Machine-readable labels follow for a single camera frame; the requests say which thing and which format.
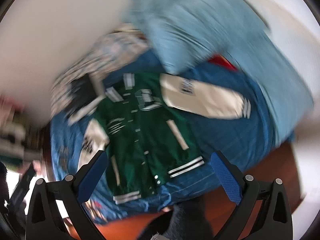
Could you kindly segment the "green varsity jacket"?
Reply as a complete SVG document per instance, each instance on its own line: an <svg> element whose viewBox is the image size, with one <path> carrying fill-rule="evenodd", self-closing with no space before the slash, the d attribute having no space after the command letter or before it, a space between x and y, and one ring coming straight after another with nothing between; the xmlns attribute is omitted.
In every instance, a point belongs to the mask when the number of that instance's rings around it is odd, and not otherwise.
<svg viewBox="0 0 320 240"><path fill-rule="evenodd" d="M108 188L116 204L152 196L171 178L204 164L182 112L211 119L249 118L240 93L179 76L126 73L105 91L88 123L79 165L105 150Z"/></svg>

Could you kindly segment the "plaid pillow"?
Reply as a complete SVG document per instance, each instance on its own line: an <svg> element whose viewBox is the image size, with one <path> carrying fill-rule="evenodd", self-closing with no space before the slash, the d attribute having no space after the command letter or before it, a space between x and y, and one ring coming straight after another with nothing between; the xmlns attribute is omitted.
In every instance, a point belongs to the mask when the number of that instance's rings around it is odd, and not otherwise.
<svg viewBox="0 0 320 240"><path fill-rule="evenodd" d="M128 23L98 38L83 57L56 77L50 91L51 116L61 112L71 102L71 81L84 74L93 74L103 80L109 73L135 61L149 48L141 31Z"/></svg>

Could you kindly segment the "light blue blanket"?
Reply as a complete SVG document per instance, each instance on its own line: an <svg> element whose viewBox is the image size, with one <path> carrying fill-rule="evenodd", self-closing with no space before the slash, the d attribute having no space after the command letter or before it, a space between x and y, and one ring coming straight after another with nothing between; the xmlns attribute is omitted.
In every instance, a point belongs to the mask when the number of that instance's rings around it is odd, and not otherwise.
<svg viewBox="0 0 320 240"><path fill-rule="evenodd" d="M214 54L244 71L265 97L277 145L313 107L305 82L244 0L131 0L126 20L145 35L170 74Z"/></svg>

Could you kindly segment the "black and white garment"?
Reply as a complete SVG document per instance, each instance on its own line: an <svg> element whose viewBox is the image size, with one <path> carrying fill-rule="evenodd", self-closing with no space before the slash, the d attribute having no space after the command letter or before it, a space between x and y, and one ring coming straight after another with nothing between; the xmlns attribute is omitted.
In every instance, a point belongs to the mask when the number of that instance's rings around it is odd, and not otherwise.
<svg viewBox="0 0 320 240"><path fill-rule="evenodd" d="M85 74L71 82L71 102L65 109L69 125L91 115L105 98L103 82L93 74Z"/></svg>

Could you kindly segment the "red-brown wooden bed frame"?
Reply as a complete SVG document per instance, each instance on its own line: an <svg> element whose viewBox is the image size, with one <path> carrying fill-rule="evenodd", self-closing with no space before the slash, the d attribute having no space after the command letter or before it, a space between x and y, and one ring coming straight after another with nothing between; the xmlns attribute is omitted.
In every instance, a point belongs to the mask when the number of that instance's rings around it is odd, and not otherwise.
<svg viewBox="0 0 320 240"><path fill-rule="evenodd" d="M272 151L262 162L248 170L247 173L260 181L272 181L280 178L285 186L291 212L294 212L302 202L298 171L290 143L283 143L280 148ZM213 231L217 233L231 215L235 204L229 201L221 187L205 194L204 200L206 218L209 220ZM145 213L105 225L97 225L97 228L106 239L136 239L143 228L161 214L162 212Z"/></svg>

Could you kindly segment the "red item behind blanket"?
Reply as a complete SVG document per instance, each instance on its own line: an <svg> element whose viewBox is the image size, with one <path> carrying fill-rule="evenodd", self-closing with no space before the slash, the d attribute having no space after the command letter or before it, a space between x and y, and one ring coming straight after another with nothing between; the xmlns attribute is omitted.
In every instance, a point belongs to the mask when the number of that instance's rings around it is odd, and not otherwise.
<svg viewBox="0 0 320 240"><path fill-rule="evenodd" d="M209 63L219 65L223 68L226 68L230 71L237 71L237 68L233 66L227 59L221 55L213 55L209 60Z"/></svg>

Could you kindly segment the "blue patterned bed sheet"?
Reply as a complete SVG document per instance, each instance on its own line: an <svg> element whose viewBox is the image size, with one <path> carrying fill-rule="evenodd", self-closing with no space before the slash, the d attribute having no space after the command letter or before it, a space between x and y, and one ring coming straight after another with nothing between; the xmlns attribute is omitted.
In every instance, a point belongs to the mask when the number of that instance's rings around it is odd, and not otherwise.
<svg viewBox="0 0 320 240"><path fill-rule="evenodd" d="M104 93L123 79L126 73L167 74L152 51L140 55L133 63L111 72L103 79ZM259 86L240 71L230 71L204 62L179 77L197 80L236 91L250 101L249 118L211 119L182 112L195 136L204 164L180 176L171 178L157 188L154 195L116 204L108 188L106 171L99 180L89 201L84 204L89 216L98 224L123 219L139 213L157 212L177 202L200 196L219 187L220 183L209 164L210 155L220 150L240 170L245 171L259 163L275 145L273 120ZM53 175L61 180L75 174L79 165L82 143L93 113L69 125L64 111L56 114L50 123L51 159Z"/></svg>

